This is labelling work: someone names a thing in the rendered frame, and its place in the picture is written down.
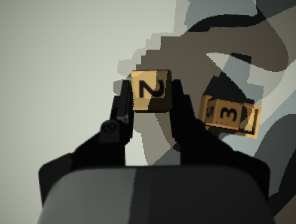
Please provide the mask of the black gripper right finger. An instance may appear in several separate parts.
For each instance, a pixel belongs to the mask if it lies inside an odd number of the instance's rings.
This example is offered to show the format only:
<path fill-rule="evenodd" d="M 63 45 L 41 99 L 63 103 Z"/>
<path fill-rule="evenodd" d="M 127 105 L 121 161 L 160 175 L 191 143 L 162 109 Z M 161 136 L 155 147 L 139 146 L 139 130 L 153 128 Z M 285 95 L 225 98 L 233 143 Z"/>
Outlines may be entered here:
<path fill-rule="evenodd" d="M 172 109 L 169 115 L 172 138 L 180 145 L 180 165 L 225 165 L 243 170 L 259 185 L 268 204 L 269 166 L 262 160 L 234 151 L 207 131 L 204 122 L 195 118 L 190 95 L 184 95 L 180 79 L 172 81 Z"/>

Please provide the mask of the tan cube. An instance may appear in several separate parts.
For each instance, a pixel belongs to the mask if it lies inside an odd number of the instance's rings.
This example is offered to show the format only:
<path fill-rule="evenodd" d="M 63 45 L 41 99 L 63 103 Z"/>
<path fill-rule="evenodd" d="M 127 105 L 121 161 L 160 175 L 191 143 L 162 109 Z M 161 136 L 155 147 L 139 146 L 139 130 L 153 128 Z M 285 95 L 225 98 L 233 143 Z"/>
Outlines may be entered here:
<path fill-rule="evenodd" d="M 240 102 L 220 98 L 208 101 L 204 124 L 238 130 L 242 108 Z"/>
<path fill-rule="evenodd" d="M 170 70 L 133 70 L 131 108 L 136 113 L 167 113 L 172 109 Z"/>

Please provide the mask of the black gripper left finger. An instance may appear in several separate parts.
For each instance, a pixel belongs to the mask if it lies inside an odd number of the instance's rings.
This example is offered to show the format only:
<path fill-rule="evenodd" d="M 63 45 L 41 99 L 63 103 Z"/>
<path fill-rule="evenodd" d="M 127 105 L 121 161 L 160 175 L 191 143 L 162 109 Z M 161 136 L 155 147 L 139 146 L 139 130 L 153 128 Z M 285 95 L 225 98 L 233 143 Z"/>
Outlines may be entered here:
<path fill-rule="evenodd" d="M 67 153 L 41 166 L 38 171 L 42 208 L 55 180 L 65 172 L 88 166 L 126 165 L 125 145 L 133 137 L 134 110 L 131 108 L 131 82 L 122 81 L 120 96 L 114 96 L 110 119 L 100 131 Z"/>

